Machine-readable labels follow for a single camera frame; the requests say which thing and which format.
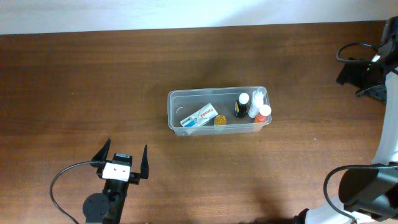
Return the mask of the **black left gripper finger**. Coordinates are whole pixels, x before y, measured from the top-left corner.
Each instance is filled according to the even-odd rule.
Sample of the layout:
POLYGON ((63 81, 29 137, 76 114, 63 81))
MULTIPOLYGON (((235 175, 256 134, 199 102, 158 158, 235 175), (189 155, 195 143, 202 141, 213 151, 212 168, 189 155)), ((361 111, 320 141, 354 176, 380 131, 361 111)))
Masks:
POLYGON ((140 166, 140 178, 141 179, 148 179, 149 178, 149 161, 147 158, 147 145, 144 147, 141 166, 140 166))
POLYGON ((93 156, 93 158, 91 160, 92 161, 105 161, 108 156, 110 144, 111 144, 111 140, 108 139, 105 142, 104 146, 93 156))

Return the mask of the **white Panadol box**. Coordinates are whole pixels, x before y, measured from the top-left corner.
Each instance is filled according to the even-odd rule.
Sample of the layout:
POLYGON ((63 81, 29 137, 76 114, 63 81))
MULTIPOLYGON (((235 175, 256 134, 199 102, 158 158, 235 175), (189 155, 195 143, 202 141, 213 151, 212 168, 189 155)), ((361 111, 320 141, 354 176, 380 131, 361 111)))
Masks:
POLYGON ((190 116, 182 119, 180 124, 184 128, 199 127, 213 120, 216 116, 218 116, 217 110, 211 103, 208 103, 190 116))

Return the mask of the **small jar gold lid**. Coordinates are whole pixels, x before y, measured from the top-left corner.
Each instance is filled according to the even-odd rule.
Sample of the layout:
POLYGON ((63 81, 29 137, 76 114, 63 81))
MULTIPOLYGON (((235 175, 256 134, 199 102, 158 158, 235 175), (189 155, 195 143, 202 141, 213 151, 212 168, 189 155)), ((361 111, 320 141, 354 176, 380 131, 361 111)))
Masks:
POLYGON ((215 125, 215 126, 224 126, 224 125, 227 125, 226 116, 221 115, 221 114, 217 115, 217 116, 214 118, 214 125, 215 125))

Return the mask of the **orange tablet tube white cap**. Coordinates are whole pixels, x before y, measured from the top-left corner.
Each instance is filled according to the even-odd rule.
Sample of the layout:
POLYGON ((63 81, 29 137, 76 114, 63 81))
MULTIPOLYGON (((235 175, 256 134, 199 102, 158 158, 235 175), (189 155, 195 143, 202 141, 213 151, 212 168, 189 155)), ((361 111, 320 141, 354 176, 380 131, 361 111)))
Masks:
POLYGON ((272 109, 269 105, 262 105, 259 108, 256 118, 254 119, 254 123, 265 123, 271 113, 272 109))

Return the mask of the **dark syrup bottle white cap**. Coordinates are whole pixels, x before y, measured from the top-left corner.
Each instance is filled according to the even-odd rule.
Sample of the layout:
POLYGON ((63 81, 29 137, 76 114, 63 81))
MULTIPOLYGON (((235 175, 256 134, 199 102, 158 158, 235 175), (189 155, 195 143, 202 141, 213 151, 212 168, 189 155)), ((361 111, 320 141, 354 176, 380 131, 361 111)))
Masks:
POLYGON ((242 93, 239 95, 235 103, 234 112, 237 118, 244 118, 247 111, 247 104, 249 102, 249 95, 242 93))

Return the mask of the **white squeeze bottle clear cap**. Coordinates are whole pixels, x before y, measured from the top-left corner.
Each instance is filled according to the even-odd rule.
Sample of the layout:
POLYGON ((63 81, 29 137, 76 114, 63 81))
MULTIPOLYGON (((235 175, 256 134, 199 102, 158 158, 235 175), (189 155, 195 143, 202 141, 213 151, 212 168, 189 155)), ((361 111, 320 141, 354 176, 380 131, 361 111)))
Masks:
POLYGON ((248 115, 250 118, 254 119, 259 113, 260 107, 264 104, 265 95, 266 89, 263 87, 260 87, 257 90, 253 91, 250 106, 248 109, 248 115))

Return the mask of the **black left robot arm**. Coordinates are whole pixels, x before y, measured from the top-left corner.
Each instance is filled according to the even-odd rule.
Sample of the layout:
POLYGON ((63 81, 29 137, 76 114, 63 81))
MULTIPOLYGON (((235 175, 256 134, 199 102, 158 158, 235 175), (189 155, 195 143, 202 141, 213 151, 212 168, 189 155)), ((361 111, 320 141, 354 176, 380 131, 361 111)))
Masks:
POLYGON ((91 194, 83 203, 83 214, 86 223, 119 223, 130 185, 138 185, 140 180, 149 178, 149 161, 147 146, 144 147, 139 172, 133 172, 133 157, 128 154, 115 153, 107 159, 111 140, 91 159, 96 174, 105 180, 103 190, 91 194))

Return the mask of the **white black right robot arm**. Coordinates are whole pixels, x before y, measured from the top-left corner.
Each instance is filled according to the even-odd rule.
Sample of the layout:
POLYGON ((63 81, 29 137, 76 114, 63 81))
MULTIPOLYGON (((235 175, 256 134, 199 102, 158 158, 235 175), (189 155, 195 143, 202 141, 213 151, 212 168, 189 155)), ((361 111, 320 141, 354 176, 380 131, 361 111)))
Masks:
POLYGON ((385 104, 381 140, 370 165, 347 165, 330 171, 323 183, 325 204, 305 209, 293 223, 369 223, 397 219, 397 18, 385 23, 371 60, 343 59, 336 81, 358 88, 385 104))

